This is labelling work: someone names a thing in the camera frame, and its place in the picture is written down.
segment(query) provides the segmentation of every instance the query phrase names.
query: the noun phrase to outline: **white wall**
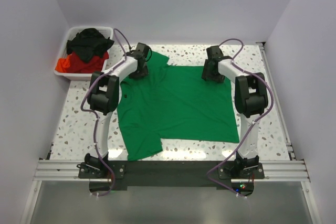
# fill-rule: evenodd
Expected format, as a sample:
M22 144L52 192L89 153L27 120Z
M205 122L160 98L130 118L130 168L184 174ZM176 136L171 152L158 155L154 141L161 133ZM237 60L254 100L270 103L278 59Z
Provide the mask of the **white wall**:
M324 223L335 223L336 1L291 0L266 55L299 158Z
M0 223L18 223L68 88L52 71L67 22L56 0L0 9Z
M118 27L133 42L266 41L289 0L57 0L69 25Z

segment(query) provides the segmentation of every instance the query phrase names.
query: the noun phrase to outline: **laundry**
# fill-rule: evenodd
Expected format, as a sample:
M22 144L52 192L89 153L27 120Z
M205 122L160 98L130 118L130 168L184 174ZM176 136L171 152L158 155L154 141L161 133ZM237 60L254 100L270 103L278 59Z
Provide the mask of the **laundry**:
M68 40L67 55L75 52L79 59L89 63L94 56L103 58L113 43L113 40L105 38L97 29L87 28L77 33L73 40Z
M148 76L121 82L117 110L128 160L161 152L162 138L239 143L230 80L204 81L203 67L168 60L153 52Z
M67 58L58 60L55 70L62 73L93 73L101 71L104 61L109 58L109 54L105 52L103 57L95 55L89 63L83 62L76 53L68 55Z

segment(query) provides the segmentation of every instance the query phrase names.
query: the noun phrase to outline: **green t-shirt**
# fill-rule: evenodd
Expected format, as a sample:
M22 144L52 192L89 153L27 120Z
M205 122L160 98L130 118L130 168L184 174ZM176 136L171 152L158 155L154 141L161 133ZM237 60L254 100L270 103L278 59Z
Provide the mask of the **green t-shirt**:
M168 60L153 52L148 76L121 83L118 118L128 160L161 152L161 138L238 143L230 81L204 81L203 67Z

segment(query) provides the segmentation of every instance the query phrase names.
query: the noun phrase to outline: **speckled white surface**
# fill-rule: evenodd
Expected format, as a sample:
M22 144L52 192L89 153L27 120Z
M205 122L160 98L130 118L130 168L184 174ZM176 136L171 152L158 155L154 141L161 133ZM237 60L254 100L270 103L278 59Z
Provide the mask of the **speckled white surface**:
M168 56L170 65L203 66L206 59L205 49L209 45L151 45L153 51ZM222 46L224 55L233 56L239 46ZM110 51L107 68L113 66L122 57L121 48L114 45ZM236 63L251 72L262 72L266 76L258 46L245 46L236 58ZM54 137L54 146L50 159L83 160L85 154L93 147L92 134L95 117L91 113L80 111L81 101L89 88L89 82L72 81ZM240 118L235 109L238 132ZM163 151L144 160L207 160L221 161L237 146L232 143L219 143L193 140L162 139ZM127 160L119 126L117 111L114 112L108 137L109 159ZM286 138L281 129L276 108L262 119L259 126L258 150L261 160L289 160Z

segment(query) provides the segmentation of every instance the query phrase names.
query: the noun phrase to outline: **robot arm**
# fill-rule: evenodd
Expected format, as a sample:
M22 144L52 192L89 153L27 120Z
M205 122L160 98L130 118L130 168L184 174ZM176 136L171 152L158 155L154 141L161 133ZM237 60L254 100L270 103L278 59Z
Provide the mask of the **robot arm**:
M224 56L219 46L207 48L208 59L205 61L202 79L224 82L228 78L235 85L235 107L240 113L240 140L244 137L251 124L255 123L244 143L236 154L232 176L239 176L243 169L255 169L259 164L258 131L259 121L256 119L264 113L268 105L265 85L254 76L239 71L232 65L232 58ZM262 73L255 75L265 79Z
M108 159L108 133L111 116L120 102L119 86L120 83L129 76L133 79L139 79L148 75L146 57L150 48L149 46L138 43L135 50L127 53L127 56L121 59L113 67L104 72L95 72L92 74L90 86L102 74L110 72L109 75L99 80L98 84L92 89L88 96L90 109L95 110L99 115L97 126L97 147L103 159ZM85 163L96 169L101 168L98 160L98 154L93 148L85 156Z

